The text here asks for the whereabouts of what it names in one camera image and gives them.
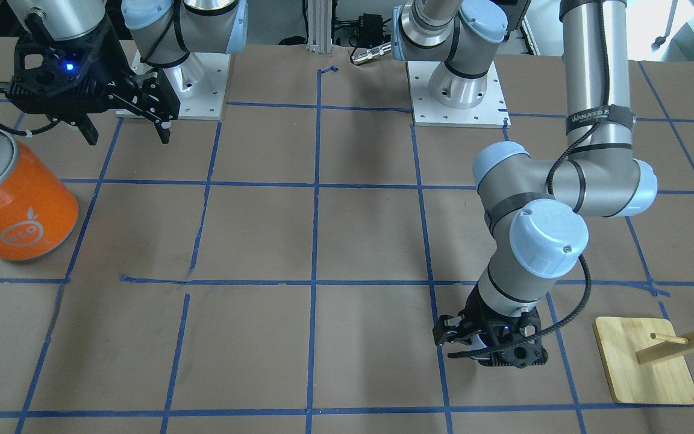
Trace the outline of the wooden cup stand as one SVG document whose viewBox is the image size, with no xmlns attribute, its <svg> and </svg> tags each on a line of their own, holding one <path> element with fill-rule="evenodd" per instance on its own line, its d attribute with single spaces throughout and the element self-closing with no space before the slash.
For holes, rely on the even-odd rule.
<svg viewBox="0 0 694 434">
<path fill-rule="evenodd" d="M 592 332 L 615 403 L 694 406 L 686 362 L 694 354 L 694 330 L 677 333 L 666 318 L 598 316 Z"/>
</svg>

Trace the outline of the large orange can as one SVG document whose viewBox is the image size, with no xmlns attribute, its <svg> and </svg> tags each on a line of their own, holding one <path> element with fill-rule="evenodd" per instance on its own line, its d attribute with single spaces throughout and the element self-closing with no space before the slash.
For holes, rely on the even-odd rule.
<svg viewBox="0 0 694 434">
<path fill-rule="evenodd" d="M 0 130 L 0 259 L 55 250 L 79 219 L 74 194 L 25 145 Z"/>
</svg>

